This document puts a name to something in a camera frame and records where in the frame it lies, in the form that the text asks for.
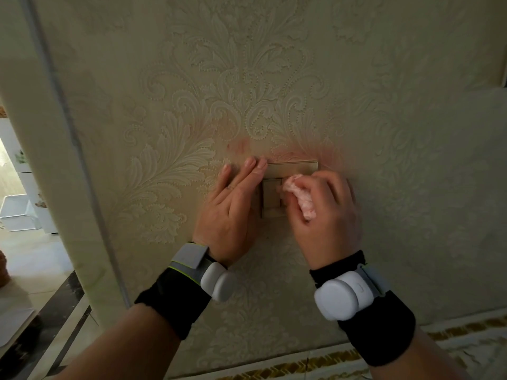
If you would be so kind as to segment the black wristband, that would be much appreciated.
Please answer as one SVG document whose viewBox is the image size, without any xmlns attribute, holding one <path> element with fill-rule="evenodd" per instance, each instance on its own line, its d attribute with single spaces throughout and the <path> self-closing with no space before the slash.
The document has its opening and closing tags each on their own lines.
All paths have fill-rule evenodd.
<svg viewBox="0 0 507 380">
<path fill-rule="evenodd" d="M 338 323 L 369 366 L 389 364 L 409 348 L 415 315 L 366 264 L 362 250 L 309 273 L 320 313 Z"/>
<path fill-rule="evenodd" d="M 142 291 L 135 304 L 154 309 L 180 340 L 185 340 L 212 297 L 198 282 L 199 270 L 171 262 L 155 283 Z"/>
</svg>

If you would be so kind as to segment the white cabinet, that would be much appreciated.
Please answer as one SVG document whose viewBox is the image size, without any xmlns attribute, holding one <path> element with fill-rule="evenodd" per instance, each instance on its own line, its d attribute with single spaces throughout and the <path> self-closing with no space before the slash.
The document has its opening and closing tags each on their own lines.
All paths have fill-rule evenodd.
<svg viewBox="0 0 507 380">
<path fill-rule="evenodd" d="M 42 230 L 47 234 L 57 235 L 58 229 L 48 209 L 46 200 L 42 195 L 26 154 L 8 118 L 0 118 L 0 140 L 2 140 L 3 146 L 18 174 L 28 199 L 34 207 L 35 215 L 41 224 Z"/>
</svg>

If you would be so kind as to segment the person's left hand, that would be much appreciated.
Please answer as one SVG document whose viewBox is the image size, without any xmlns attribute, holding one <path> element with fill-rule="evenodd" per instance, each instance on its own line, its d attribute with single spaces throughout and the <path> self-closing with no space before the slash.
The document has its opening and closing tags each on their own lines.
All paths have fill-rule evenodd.
<svg viewBox="0 0 507 380">
<path fill-rule="evenodd" d="M 268 162 L 257 159 L 257 187 L 262 182 Z M 211 258 L 226 268 L 236 263 L 255 240 L 257 215 L 250 198 L 234 198 L 233 167 L 225 164 L 217 175 L 214 188 L 207 195 L 196 220 L 192 242 L 207 246 Z"/>
</svg>

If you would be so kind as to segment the person's right forearm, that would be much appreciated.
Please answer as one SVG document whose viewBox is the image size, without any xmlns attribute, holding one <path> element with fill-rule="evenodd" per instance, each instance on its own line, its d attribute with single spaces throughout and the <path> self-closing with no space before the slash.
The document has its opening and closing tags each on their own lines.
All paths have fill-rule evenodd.
<svg viewBox="0 0 507 380">
<path fill-rule="evenodd" d="M 472 380 L 468 373 L 422 330 L 393 362 L 369 367 L 373 380 Z"/>
</svg>

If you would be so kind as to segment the person's left forearm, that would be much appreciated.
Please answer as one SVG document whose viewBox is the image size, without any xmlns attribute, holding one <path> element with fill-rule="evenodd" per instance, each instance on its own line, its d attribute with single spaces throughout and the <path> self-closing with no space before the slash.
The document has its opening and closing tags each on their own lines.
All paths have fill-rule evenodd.
<svg viewBox="0 0 507 380">
<path fill-rule="evenodd" d="M 135 305 L 54 380 L 163 380 L 180 344 L 166 319 Z"/>
</svg>

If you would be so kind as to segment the pink cleaning cloth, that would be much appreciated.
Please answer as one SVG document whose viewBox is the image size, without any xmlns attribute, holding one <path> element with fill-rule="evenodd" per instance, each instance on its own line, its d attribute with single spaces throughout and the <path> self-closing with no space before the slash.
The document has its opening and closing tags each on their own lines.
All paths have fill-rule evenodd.
<svg viewBox="0 0 507 380">
<path fill-rule="evenodd" d="M 295 181 L 302 176 L 303 174 L 295 174 L 283 179 L 281 188 L 282 191 L 291 193 L 297 199 L 301 213 L 308 222 L 316 217 L 316 211 L 310 192 L 295 184 Z"/>
</svg>

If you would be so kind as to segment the brown round object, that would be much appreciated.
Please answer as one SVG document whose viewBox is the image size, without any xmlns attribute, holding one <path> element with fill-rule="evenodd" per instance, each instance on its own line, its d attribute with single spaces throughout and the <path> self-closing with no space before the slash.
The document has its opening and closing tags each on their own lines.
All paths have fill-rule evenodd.
<svg viewBox="0 0 507 380">
<path fill-rule="evenodd" d="M 11 281 L 11 276 L 9 275 L 7 269 L 7 258 L 2 250 L 0 250 L 0 288 L 5 287 Z"/>
</svg>

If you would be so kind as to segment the person's right hand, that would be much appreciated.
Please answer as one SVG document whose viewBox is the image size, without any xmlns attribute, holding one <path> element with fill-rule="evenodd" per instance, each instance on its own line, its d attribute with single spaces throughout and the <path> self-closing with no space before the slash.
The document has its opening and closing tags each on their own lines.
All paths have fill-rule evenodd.
<svg viewBox="0 0 507 380">
<path fill-rule="evenodd" d="M 310 192 L 316 211 L 308 225 L 291 225 L 309 268 L 317 270 L 358 252 L 362 220 L 349 180 L 338 172 L 317 171 L 295 184 Z"/>
</svg>

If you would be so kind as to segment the gold wall switch plate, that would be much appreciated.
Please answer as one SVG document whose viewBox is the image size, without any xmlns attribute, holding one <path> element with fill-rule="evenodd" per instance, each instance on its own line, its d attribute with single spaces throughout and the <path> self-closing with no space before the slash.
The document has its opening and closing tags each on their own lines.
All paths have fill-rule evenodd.
<svg viewBox="0 0 507 380">
<path fill-rule="evenodd" d="M 285 209 L 279 189 L 286 180 L 295 174 L 309 175 L 319 169 L 316 160 L 268 164 L 264 178 L 260 184 L 261 218 L 277 218 L 285 216 Z"/>
</svg>

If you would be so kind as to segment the white step stool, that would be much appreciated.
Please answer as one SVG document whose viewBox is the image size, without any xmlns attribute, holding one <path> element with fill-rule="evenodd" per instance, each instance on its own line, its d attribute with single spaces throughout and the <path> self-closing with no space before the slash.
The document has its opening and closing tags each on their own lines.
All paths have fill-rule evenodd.
<svg viewBox="0 0 507 380">
<path fill-rule="evenodd" d="M 41 223 L 27 194 L 3 198 L 0 223 L 9 232 L 41 229 Z"/>
</svg>

